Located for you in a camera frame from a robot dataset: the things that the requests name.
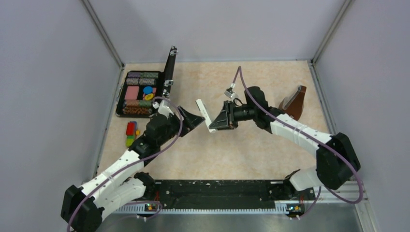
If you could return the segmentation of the white black remote control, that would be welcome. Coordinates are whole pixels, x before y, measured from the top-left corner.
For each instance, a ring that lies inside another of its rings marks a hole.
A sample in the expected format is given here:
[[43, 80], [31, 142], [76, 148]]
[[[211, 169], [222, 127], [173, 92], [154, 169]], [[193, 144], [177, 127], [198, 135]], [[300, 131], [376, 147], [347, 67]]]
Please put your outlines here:
[[197, 107], [198, 107], [202, 117], [205, 119], [205, 124], [206, 124], [206, 127], [207, 127], [208, 131], [210, 133], [215, 133], [217, 130], [216, 129], [211, 129], [209, 127], [213, 121], [212, 121], [212, 119], [209, 115], [209, 112], [208, 112], [208, 109], [207, 109], [206, 105], [204, 104], [204, 102], [201, 99], [197, 99], [195, 102], [197, 104]]

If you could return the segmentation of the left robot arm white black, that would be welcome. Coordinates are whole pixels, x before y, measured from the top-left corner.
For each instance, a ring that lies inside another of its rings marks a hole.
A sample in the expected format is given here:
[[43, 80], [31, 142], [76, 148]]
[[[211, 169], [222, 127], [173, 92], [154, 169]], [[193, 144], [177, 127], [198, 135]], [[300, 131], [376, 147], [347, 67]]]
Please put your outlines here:
[[66, 189], [60, 216], [68, 223], [68, 231], [94, 232], [113, 212], [136, 199], [149, 200], [155, 194], [154, 180], [147, 174], [131, 175], [147, 166], [161, 154], [164, 144], [173, 145], [205, 118], [182, 107], [177, 112], [160, 109], [137, 138], [105, 171], [79, 187]]

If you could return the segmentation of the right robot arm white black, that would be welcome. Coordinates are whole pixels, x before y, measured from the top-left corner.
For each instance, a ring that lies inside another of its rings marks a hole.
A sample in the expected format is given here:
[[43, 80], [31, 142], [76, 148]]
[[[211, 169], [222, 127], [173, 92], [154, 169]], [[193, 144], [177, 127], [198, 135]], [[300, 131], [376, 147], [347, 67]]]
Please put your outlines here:
[[271, 107], [259, 87], [245, 90], [246, 103], [237, 104], [238, 99], [224, 101], [220, 113], [211, 119], [204, 106], [201, 114], [211, 133], [233, 130], [240, 121], [252, 120], [256, 126], [270, 134], [290, 140], [313, 155], [316, 165], [292, 172], [285, 178], [283, 192], [289, 199], [297, 199], [304, 190], [312, 187], [327, 187], [337, 190], [361, 164], [347, 135], [339, 132], [331, 135], [320, 132], [291, 118], [284, 111]]

